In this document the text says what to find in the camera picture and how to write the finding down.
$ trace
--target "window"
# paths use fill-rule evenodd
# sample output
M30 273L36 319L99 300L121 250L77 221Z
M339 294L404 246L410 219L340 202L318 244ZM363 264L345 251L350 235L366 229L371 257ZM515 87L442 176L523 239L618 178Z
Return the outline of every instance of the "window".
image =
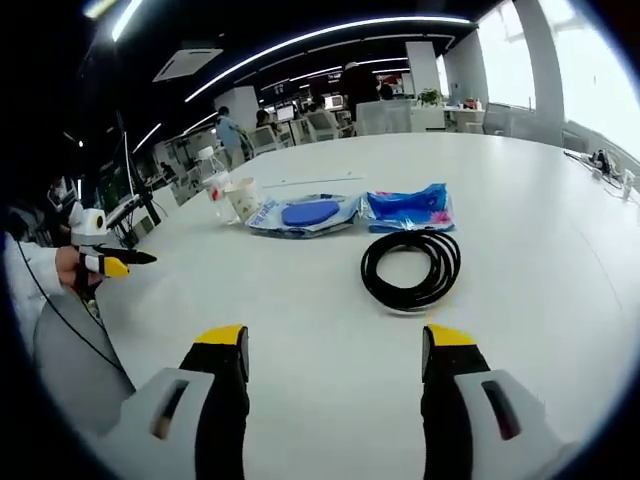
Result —
M513 2L492 10L478 26L489 101L535 108L529 48Z
M539 1L558 54L567 120L640 158L640 106L624 60L567 0Z
M438 69L438 79L440 80L440 93L443 97L449 96L449 82L447 81L447 70L444 68L444 56L436 58L436 68Z

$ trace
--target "white cup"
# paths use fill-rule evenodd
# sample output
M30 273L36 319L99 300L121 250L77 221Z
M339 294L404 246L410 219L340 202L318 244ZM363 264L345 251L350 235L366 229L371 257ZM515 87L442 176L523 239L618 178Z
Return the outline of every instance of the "white cup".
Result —
M205 178L202 181L202 185L207 190L207 196L212 202L222 200L224 197L224 189L231 185L231 179L229 178L229 172L222 171Z
M233 209L243 222L246 222L251 215L257 212L262 204L258 184L253 178L243 178L238 183L226 186L224 194L231 201Z

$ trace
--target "black ceiling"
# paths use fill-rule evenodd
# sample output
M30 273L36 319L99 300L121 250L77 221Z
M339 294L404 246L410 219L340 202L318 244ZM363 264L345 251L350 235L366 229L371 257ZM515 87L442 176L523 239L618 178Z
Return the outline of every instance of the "black ceiling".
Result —
M332 32L296 43L240 68L185 103L184 99L239 61L292 37L328 26L383 16L446 15L477 21L497 0L323 0L309 4L299 0L277 2L220 2L207 0L144 0L117 43L110 37L115 19L129 0L120 0L97 22L82 15L83 2L57 8L64 21L56 23L55 42L49 55L53 95L60 96L61 131L85 144L102 148L107 129L117 127L121 113L130 141L137 144L156 124L162 127L148 146L171 138L212 112L212 100L236 85L260 88L285 78L364 61L406 56L404 43L411 38L363 40L317 52L309 50L374 36L401 34L452 35L427 37L436 54L455 45L474 25L402 22ZM194 75L152 82L167 60L179 49L216 47L224 50ZM376 64L395 68L406 63ZM246 80L238 80L252 72Z

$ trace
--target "plastic wrap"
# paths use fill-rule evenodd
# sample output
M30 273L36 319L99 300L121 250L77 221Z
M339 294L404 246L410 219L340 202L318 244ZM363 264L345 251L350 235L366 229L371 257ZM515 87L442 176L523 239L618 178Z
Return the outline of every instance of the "plastic wrap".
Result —
M360 198L360 216L372 233L433 228L455 228L451 199L444 183L434 183L415 193L366 192Z
M294 227L285 225L282 212L292 205L331 200L338 204L337 213L315 225ZM267 200L246 222L254 233L280 238L313 238L352 226L358 215L360 197L316 194L291 200Z

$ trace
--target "white sleeve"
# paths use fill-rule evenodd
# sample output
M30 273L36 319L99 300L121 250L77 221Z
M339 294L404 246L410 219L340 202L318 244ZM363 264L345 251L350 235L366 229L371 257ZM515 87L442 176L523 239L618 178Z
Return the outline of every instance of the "white sleeve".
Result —
M4 236L4 262L13 309L29 351L35 324L42 313L46 299L36 285L29 269L47 295L64 293L56 271L56 249L43 248L35 243L18 243L8 234Z

